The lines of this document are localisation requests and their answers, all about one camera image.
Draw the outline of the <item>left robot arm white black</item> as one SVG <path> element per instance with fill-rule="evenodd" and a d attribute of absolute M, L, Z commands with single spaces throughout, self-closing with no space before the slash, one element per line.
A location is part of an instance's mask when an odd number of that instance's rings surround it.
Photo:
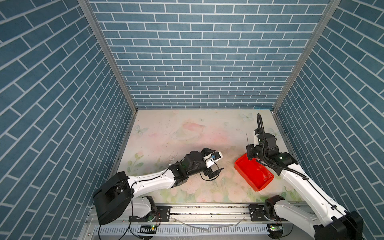
<path fill-rule="evenodd" d="M 149 193 L 179 187 L 194 175 L 211 182 L 222 171 L 212 169 L 222 158 L 220 151 L 204 148 L 201 152 L 190 152 L 181 161 L 154 174 L 116 173 L 93 193 L 99 225 L 110 224 L 126 213 L 131 213 L 130 220 L 135 222 L 151 222 L 160 212 Z"/>

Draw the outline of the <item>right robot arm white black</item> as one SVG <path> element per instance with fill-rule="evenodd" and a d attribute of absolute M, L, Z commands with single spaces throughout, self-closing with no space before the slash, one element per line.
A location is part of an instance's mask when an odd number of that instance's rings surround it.
<path fill-rule="evenodd" d="M 281 153 L 274 135 L 258 127 L 254 144 L 246 147 L 249 160 L 273 170 L 288 182 L 308 204 L 312 214 L 275 195 L 265 200 L 264 214 L 270 221 L 285 219 L 315 240 L 361 240 L 364 220 L 356 211 L 348 211 L 326 194 L 289 153 Z"/>

